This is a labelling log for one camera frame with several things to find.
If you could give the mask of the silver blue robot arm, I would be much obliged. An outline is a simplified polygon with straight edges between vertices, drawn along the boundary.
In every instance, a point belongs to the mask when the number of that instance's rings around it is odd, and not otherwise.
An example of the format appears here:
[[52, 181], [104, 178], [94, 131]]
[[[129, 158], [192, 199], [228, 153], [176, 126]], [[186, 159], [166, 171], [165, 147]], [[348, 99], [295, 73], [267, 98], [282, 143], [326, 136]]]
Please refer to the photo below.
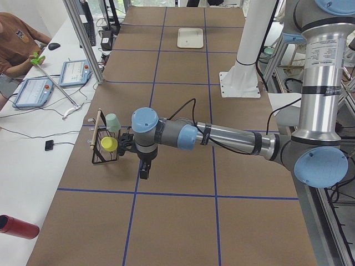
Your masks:
[[139, 108], [131, 118], [133, 132], [119, 138], [118, 154], [137, 154], [139, 175], [146, 179], [161, 144], [181, 150], [217, 145], [277, 162], [308, 186], [335, 185], [348, 171], [335, 127], [346, 39], [353, 30], [353, 1], [287, 2], [284, 31], [301, 34], [307, 43], [300, 118], [291, 136], [160, 118], [151, 108]]

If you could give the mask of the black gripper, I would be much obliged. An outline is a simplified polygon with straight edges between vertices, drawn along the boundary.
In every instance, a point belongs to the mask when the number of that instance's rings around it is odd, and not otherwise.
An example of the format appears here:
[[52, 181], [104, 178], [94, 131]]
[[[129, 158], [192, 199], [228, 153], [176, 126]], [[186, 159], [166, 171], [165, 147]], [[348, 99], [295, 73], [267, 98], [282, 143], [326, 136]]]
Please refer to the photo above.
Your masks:
[[126, 151], [136, 153], [134, 134], [124, 133], [118, 139], [118, 155], [124, 156]]

